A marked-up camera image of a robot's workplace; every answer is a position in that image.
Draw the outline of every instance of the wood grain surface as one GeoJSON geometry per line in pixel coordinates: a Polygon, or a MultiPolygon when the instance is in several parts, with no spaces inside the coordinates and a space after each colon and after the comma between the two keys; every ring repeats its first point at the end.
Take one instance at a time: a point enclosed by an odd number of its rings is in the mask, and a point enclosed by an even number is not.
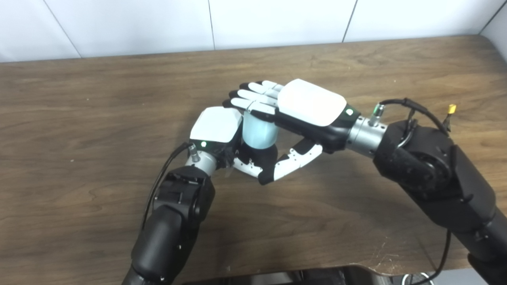
{"type": "MultiPolygon", "coordinates": [[[[295,78],[365,114],[388,98],[410,97],[441,119],[457,104],[452,137],[507,213],[507,65],[477,35],[4,63],[0,283],[119,284],[151,183],[200,112],[242,82],[295,78]]],[[[389,107],[384,121],[406,114],[389,107]]],[[[299,138],[279,140],[284,151],[299,138]]],[[[223,170],[213,183],[176,283],[349,264],[402,274],[432,270],[442,254],[445,231],[350,151],[267,186],[223,170]]],[[[453,239],[446,269],[468,266],[453,239]]]]}

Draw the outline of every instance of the robot finger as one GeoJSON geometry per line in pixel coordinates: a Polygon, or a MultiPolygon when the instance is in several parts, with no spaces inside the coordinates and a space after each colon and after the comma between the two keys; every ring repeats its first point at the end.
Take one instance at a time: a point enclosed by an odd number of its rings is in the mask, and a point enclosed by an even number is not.
{"type": "Polygon", "coordinates": [[[269,87],[266,87],[266,86],[261,85],[261,84],[256,83],[256,82],[243,83],[243,84],[241,84],[239,86],[239,88],[244,89],[244,90],[250,90],[250,91],[253,91],[253,92],[258,93],[258,94],[269,96],[269,97],[274,98],[274,99],[278,98],[278,92],[279,91],[276,91],[274,89],[271,89],[269,87]]]}
{"type": "Polygon", "coordinates": [[[322,153],[322,146],[304,138],[293,146],[290,154],[282,155],[275,165],[262,170],[258,179],[261,185],[276,181],[287,174],[307,165],[322,153]]]}
{"type": "Polygon", "coordinates": [[[239,90],[232,90],[231,92],[229,92],[229,98],[239,98],[239,95],[238,95],[238,91],[239,90]]]}
{"type": "Polygon", "coordinates": [[[225,100],[223,105],[226,108],[238,108],[241,110],[246,110],[248,106],[252,104],[251,100],[243,99],[243,98],[232,98],[229,100],[225,100]]]}
{"type": "Polygon", "coordinates": [[[252,91],[238,90],[237,94],[239,97],[242,97],[247,100],[256,101],[274,107],[278,106],[276,99],[252,91]]]}
{"type": "Polygon", "coordinates": [[[265,86],[265,87],[268,87],[270,89],[273,89],[277,92],[280,92],[283,88],[283,85],[280,85],[276,82],[272,82],[272,81],[269,81],[269,80],[264,80],[264,81],[259,81],[257,82],[258,84],[262,85],[262,86],[265,86]]]}
{"type": "Polygon", "coordinates": [[[263,104],[261,102],[252,102],[252,104],[250,104],[250,106],[248,106],[246,108],[246,110],[250,113],[252,112],[258,112],[258,113],[262,113],[262,114],[266,114],[266,115],[271,115],[271,116],[274,116],[275,115],[275,107],[273,106],[269,106],[269,105],[266,105],[266,104],[263,104]]]}

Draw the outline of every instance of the black cable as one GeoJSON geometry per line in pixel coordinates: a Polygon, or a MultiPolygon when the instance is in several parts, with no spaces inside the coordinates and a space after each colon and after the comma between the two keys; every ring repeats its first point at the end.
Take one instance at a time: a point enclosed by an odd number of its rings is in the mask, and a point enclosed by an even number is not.
{"type": "Polygon", "coordinates": [[[410,109],[409,117],[407,119],[407,123],[405,126],[405,133],[403,134],[403,138],[407,138],[409,136],[409,133],[414,130],[415,125],[417,124],[417,121],[414,122],[414,114],[415,114],[415,110],[410,109]]]}
{"type": "Polygon", "coordinates": [[[447,131],[447,128],[438,120],[438,118],[435,117],[435,115],[433,115],[423,105],[420,105],[420,104],[418,104],[415,101],[412,101],[412,100],[410,100],[408,98],[405,98],[405,99],[389,99],[389,100],[384,100],[384,101],[380,102],[379,104],[381,104],[381,105],[398,104],[398,105],[402,105],[402,106],[405,106],[405,107],[412,108],[412,109],[420,112],[421,114],[427,116],[435,124],[435,126],[439,129],[439,131],[441,131],[442,133],[444,133],[446,136],[449,136],[449,132],[447,131]]]}
{"type": "Polygon", "coordinates": [[[444,121],[442,122],[448,132],[451,132],[451,115],[452,114],[447,114],[447,117],[445,117],[444,121]]]}
{"type": "Polygon", "coordinates": [[[442,259],[440,260],[440,265],[435,270],[435,273],[433,273],[430,277],[428,277],[424,280],[421,280],[421,281],[416,282],[414,284],[410,283],[410,285],[422,285],[426,282],[429,282],[429,281],[435,279],[442,272],[442,270],[444,270],[444,265],[445,265],[445,261],[447,260],[447,254],[449,253],[450,246],[451,246],[451,231],[447,230],[444,253],[442,253],[442,259]]]}
{"type": "Polygon", "coordinates": [[[165,171],[169,167],[169,164],[171,164],[171,162],[173,161],[173,159],[176,156],[178,156],[178,154],[180,154],[182,151],[184,151],[185,149],[187,149],[191,145],[192,144],[190,144],[188,142],[184,142],[183,144],[181,144],[179,147],[177,147],[171,153],[171,155],[169,155],[169,157],[167,158],[167,160],[164,163],[164,166],[162,166],[162,169],[160,170],[160,172],[159,172],[159,174],[157,176],[157,179],[155,179],[155,182],[153,183],[152,189],[150,190],[150,194],[148,196],[148,200],[146,201],[146,206],[144,207],[144,215],[142,215],[142,221],[141,221],[141,230],[144,229],[144,224],[146,223],[146,219],[148,217],[148,213],[150,212],[150,205],[152,203],[153,196],[155,195],[155,191],[157,190],[158,185],[160,184],[160,180],[162,180],[162,177],[165,174],[165,171]]]}

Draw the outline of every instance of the white hand cover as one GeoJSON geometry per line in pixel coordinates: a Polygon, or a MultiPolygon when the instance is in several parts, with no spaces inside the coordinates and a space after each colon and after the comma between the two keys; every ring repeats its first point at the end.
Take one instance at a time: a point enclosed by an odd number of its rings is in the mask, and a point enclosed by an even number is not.
{"type": "Polygon", "coordinates": [[[274,115],[275,109],[316,126],[330,125],[345,109],[343,96],[301,79],[283,86],[271,81],[248,83],[231,99],[231,104],[245,109],[274,115]]]}

